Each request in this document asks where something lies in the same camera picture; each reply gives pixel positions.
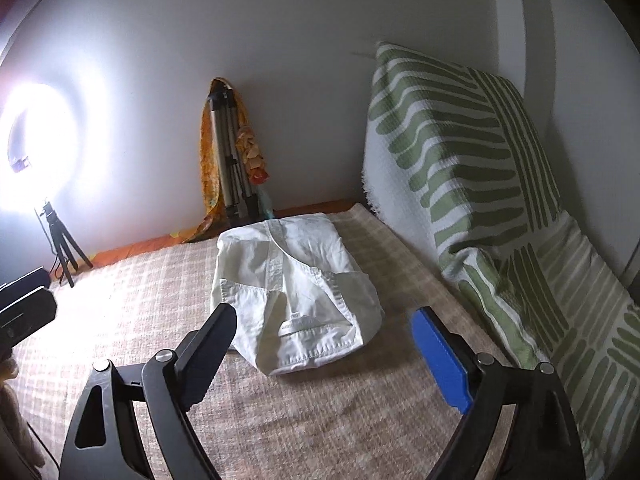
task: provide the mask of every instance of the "plaid fabric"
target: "plaid fabric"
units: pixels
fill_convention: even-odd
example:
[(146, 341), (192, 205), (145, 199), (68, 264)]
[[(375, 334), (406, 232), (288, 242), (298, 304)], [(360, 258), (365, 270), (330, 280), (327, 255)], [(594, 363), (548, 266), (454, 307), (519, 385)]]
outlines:
[[(444, 286), (361, 205), (329, 215), (376, 287), (386, 317), (363, 349), (314, 370), (268, 378), (229, 352), (190, 421), (222, 478), (423, 479), (460, 420), (414, 348), (410, 314), (430, 304), (475, 351), (506, 362)], [(15, 350), (21, 409), (55, 456), (92, 362), (148, 360), (209, 314), (216, 241), (142, 254), (55, 289), (58, 317)], [(170, 478), (143, 405), (140, 433), (158, 479)], [(501, 418), (478, 478), (492, 478)]]

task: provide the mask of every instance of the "white wall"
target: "white wall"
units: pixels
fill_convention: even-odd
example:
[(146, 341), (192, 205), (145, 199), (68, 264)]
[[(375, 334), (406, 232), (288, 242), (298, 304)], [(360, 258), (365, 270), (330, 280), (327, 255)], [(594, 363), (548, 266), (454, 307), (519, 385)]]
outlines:
[[(53, 203), (91, 253), (199, 222), (214, 76), (245, 97), (277, 208), (359, 197), (380, 39), (497, 68), (494, 0), (45, 0), (0, 66), (0, 107), (25, 80), (72, 103), (81, 158)], [(33, 212), (0, 212), (0, 280), (48, 251)]]
[(495, 0), (498, 75), (524, 94), (527, 76), (527, 38), (522, 0)]
[(640, 56), (603, 0), (550, 7), (556, 77), (543, 143), (565, 207), (620, 275), (640, 237)]

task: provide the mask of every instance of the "blue gripper pad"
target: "blue gripper pad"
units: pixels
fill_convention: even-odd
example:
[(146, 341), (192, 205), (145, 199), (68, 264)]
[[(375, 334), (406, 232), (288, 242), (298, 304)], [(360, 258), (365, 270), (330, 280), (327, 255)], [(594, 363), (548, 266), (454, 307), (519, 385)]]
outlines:
[(471, 407), (473, 399), (469, 393), (466, 370), (447, 344), (446, 339), (422, 309), (412, 318), (412, 333), (416, 346), (436, 379), (442, 396), (449, 406), (463, 415)]

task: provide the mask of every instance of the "white shirt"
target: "white shirt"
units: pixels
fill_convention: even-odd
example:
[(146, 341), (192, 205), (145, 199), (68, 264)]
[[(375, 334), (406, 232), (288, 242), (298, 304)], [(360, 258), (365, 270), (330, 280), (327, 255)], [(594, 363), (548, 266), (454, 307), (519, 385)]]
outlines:
[(218, 238), (212, 311), (233, 306), (233, 345), (265, 375), (315, 368), (365, 345), (383, 311), (324, 214), (267, 220)]

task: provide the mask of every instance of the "tripod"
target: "tripod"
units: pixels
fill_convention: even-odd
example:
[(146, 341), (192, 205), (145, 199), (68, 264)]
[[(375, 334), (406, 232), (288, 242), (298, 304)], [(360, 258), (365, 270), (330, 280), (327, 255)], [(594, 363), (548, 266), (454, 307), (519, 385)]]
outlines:
[[(220, 169), (220, 188), (225, 201), (225, 213), (231, 227), (257, 222), (260, 219), (258, 195), (247, 177), (236, 147), (238, 133), (238, 103), (232, 88), (216, 80), (209, 93), (211, 126), (218, 147), (216, 155)], [(247, 218), (241, 218), (240, 197), (246, 206)]]
[(74, 286), (74, 280), (71, 278), (71, 273), (69, 272), (68, 267), (66, 266), (66, 262), (71, 262), (71, 265), (75, 270), (78, 270), (78, 263), (74, 258), (71, 249), (69, 248), (68, 241), (73, 248), (76, 250), (78, 255), (84, 260), (84, 262), (89, 266), (89, 268), (93, 268), (94, 264), (89, 261), (89, 258), (82, 252), (80, 246), (76, 243), (74, 238), (69, 234), (68, 229), (62, 223), (62, 220), (58, 218), (58, 215), (53, 209), (51, 202), (47, 202), (44, 205), (44, 215), (47, 219), (47, 223), (49, 224), (49, 231), (51, 232), (51, 241), (53, 246), (56, 249), (56, 254), (60, 263), (62, 264), (62, 272), (64, 272), (66, 280), (69, 282), (69, 286)]

